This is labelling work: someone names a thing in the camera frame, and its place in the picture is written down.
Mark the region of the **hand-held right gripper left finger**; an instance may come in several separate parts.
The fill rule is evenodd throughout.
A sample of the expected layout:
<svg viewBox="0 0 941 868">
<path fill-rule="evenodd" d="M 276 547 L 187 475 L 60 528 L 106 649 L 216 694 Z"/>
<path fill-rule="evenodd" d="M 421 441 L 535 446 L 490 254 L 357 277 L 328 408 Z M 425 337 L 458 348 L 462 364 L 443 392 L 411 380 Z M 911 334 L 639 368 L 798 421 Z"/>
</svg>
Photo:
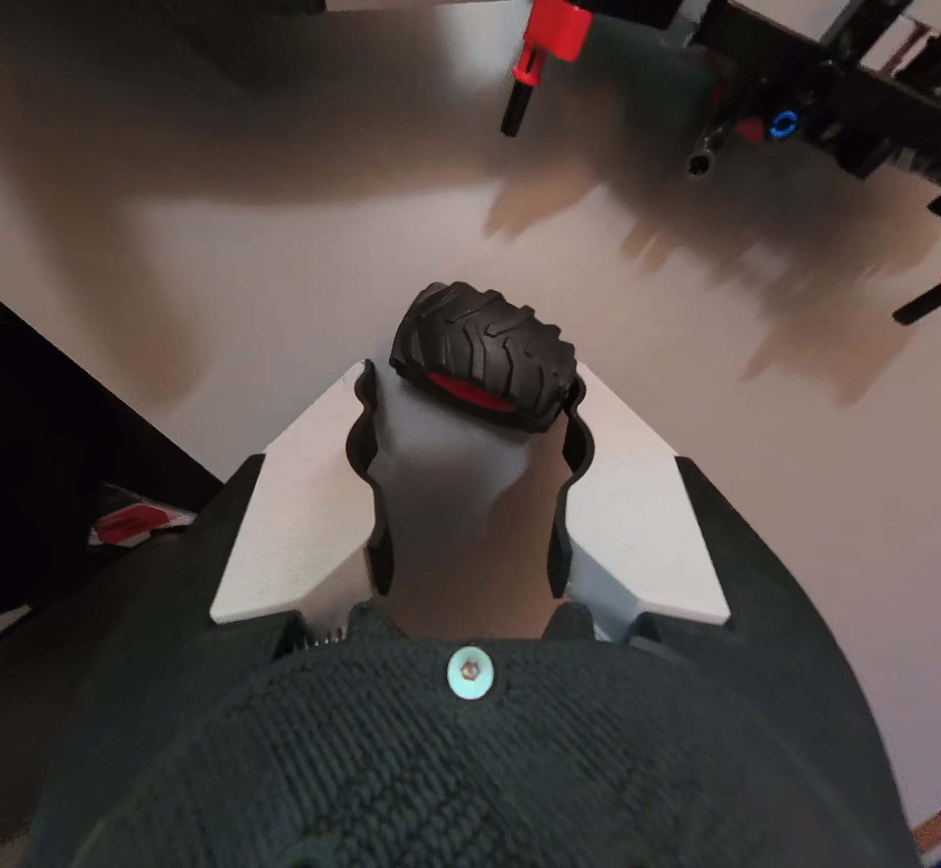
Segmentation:
<svg viewBox="0 0 941 868">
<path fill-rule="evenodd" d="M 210 606 L 223 625 L 296 613 L 340 637 L 351 610 L 388 595 L 394 543 L 369 469 L 378 452 L 377 377 L 355 363 L 265 451 Z"/>
</svg>

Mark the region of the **black toy truck chassis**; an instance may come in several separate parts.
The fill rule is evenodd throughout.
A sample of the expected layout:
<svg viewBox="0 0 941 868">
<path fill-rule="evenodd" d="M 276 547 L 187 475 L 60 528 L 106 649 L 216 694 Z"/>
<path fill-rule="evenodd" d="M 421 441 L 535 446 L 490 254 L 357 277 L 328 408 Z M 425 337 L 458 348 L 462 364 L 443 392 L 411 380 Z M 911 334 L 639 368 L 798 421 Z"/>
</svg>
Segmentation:
<svg viewBox="0 0 941 868">
<path fill-rule="evenodd" d="M 689 177 L 739 136 L 802 140 L 860 180 L 892 163 L 939 185 L 939 0 L 533 0 L 504 136 L 547 59 L 575 62 L 598 17 L 676 30 L 715 67 Z"/>
</svg>

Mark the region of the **light grey desk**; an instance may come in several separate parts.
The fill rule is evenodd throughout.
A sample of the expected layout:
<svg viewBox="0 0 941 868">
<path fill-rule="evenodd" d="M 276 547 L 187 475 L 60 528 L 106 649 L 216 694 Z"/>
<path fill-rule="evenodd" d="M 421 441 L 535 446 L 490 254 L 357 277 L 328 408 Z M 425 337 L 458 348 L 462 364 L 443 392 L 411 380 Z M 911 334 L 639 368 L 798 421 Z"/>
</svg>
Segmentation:
<svg viewBox="0 0 941 868">
<path fill-rule="evenodd" d="M 522 0 L 184 34 L 2 0 L 2 301 L 214 476 L 415 294 L 530 304 L 788 566 L 906 816 L 939 811 L 939 280 L 930 185 L 797 143 L 683 172 L 710 69 L 598 23 L 499 133 Z"/>
</svg>

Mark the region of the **black toy wheel red hub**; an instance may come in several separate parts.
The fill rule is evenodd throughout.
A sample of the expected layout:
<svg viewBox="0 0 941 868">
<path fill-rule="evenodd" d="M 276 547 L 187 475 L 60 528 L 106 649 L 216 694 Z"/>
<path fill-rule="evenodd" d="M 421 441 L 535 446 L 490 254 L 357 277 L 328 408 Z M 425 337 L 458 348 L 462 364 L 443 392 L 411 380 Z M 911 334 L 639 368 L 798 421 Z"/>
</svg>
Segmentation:
<svg viewBox="0 0 941 868">
<path fill-rule="evenodd" d="M 547 432 L 577 377 L 574 346 L 496 290 L 435 283 L 406 310 L 390 364 L 418 390 L 490 424 Z"/>
</svg>

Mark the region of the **red and white item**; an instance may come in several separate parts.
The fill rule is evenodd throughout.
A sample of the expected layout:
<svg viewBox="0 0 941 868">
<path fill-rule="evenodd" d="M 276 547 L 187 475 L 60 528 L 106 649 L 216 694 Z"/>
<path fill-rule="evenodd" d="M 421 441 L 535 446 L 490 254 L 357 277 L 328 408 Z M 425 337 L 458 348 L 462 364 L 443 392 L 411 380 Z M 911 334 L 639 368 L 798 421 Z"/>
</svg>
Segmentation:
<svg viewBox="0 0 941 868">
<path fill-rule="evenodd" d="M 197 517 L 187 509 L 107 482 L 98 487 L 94 514 L 88 546 L 127 549 L 147 542 L 155 534 L 186 529 Z"/>
</svg>

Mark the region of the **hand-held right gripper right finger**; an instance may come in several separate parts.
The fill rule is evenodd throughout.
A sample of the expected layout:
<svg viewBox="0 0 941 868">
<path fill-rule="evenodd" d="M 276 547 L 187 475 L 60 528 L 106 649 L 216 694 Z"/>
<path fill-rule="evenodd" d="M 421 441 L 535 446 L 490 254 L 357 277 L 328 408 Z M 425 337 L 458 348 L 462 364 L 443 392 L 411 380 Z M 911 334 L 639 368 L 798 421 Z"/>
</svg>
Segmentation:
<svg viewBox="0 0 941 868">
<path fill-rule="evenodd" d="M 585 606 L 596 637 L 643 616 L 720 628 L 731 610 L 676 451 L 580 362 L 565 406 L 547 553 L 553 597 Z"/>
</svg>

